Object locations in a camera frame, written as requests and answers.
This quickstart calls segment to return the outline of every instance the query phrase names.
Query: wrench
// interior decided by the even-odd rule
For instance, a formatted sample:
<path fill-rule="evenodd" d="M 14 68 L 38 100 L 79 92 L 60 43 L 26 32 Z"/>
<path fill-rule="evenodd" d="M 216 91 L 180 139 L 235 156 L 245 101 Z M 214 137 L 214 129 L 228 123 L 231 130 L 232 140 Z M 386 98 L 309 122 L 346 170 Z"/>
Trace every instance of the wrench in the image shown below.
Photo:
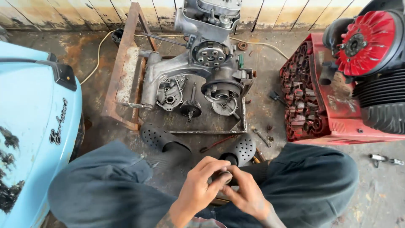
<path fill-rule="evenodd" d="M 267 145 L 267 147 L 271 147 L 271 145 L 267 142 L 267 140 L 260 134 L 260 132 L 255 128 L 253 129 L 253 132 L 256 133 Z"/>

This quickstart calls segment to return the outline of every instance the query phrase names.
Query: red engine cover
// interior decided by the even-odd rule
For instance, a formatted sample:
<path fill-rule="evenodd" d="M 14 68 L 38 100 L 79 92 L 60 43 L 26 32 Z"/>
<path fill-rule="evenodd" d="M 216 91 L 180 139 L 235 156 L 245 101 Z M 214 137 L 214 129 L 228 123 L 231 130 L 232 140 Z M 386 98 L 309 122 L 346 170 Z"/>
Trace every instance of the red engine cover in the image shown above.
<path fill-rule="evenodd" d="M 345 75 L 370 72 L 388 54 L 395 37 L 395 21 L 386 11 L 370 11 L 358 16 L 342 34 L 343 42 L 336 64 Z"/>

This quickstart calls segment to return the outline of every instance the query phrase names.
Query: concrete floor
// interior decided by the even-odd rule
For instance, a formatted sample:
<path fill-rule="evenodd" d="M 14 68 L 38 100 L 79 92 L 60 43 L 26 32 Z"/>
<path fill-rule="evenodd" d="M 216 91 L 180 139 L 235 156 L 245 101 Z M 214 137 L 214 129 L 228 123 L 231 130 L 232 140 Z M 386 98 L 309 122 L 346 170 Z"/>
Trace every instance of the concrete floor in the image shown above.
<path fill-rule="evenodd" d="M 105 36 L 105 32 L 82 32 L 82 33 L 27 33 L 12 32 L 12 43 L 31 47 L 38 50 L 53 52 L 58 59 L 69 64 L 75 71 L 79 81 L 82 81 L 97 64 L 97 48 Z M 295 51 L 307 32 L 273 32 L 273 33 L 244 33 L 235 36 L 236 38 L 251 41 L 265 42 L 273 44 L 281 49 L 287 56 Z M 150 46 L 144 38 L 136 38 L 136 43 L 144 49 L 150 49 Z M 159 51 L 166 55 L 178 55 L 183 52 L 183 47 L 171 45 L 168 43 L 157 42 Z M 100 112 L 104 103 L 107 86 L 110 81 L 111 72 L 117 52 L 116 45 L 111 39 L 106 39 L 101 47 L 100 65 L 95 74 L 82 85 L 83 91 L 83 112 L 85 117 L 90 118 L 92 127 L 86 131 L 80 154 L 89 152 L 98 148 L 109 141 L 121 140 L 127 144 L 133 151 L 144 154 L 154 154 L 157 151 L 149 150 L 142 143 L 138 136 L 129 134 L 126 128 L 115 123 L 101 119 Z M 258 78 L 247 94 L 247 100 L 252 99 L 252 103 L 247 105 L 248 128 L 257 128 L 265 133 L 268 124 L 274 126 L 274 130 L 269 134 L 274 138 L 271 148 L 256 137 L 258 148 L 265 156 L 274 158 L 280 152 L 280 149 L 286 143 L 284 127 L 284 107 L 278 102 L 267 98 L 271 90 L 281 93 L 279 85 L 279 69 L 284 64 L 285 59 L 268 47 L 249 45 L 248 50 L 244 52 L 245 67 L 253 68 L 257 71 Z M 172 113 L 163 113 L 162 125 L 172 129 L 176 128 L 173 123 L 185 122 L 184 117 L 179 117 L 175 111 Z M 216 128 L 226 128 L 224 123 L 232 122 L 232 117 L 216 118 L 214 123 Z M 194 126 L 180 125 L 181 129 L 193 128 Z M 161 191 L 178 195 L 182 183 L 185 180 L 188 170 L 190 170 L 203 156 L 210 155 L 218 157 L 232 142 L 232 139 L 218 145 L 216 148 L 201 155 L 198 150 L 201 147 L 208 146 L 225 136 L 181 136 L 184 140 L 190 142 L 193 149 L 194 159 L 188 163 L 177 167 L 175 170 L 168 170 L 159 176 L 153 178 L 150 185 Z M 330 226 L 334 228 L 372 228 L 372 227 L 392 227 L 405 228 L 405 167 L 381 164 L 376 169 L 367 158 L 369 153 L 383 154 L 389 157 L 405 160 L 404 154 L 405 142 L 358 144 L 352 146 L 332 146 L 351 155 L 357 162 L 360 170 L 360 182 L 356 194 L 354 195 L 349 207 L 345 213 L 336 219 Z M 58 228 L 64 225 L 49 216 L 45 221 L 44 227 Z"/>

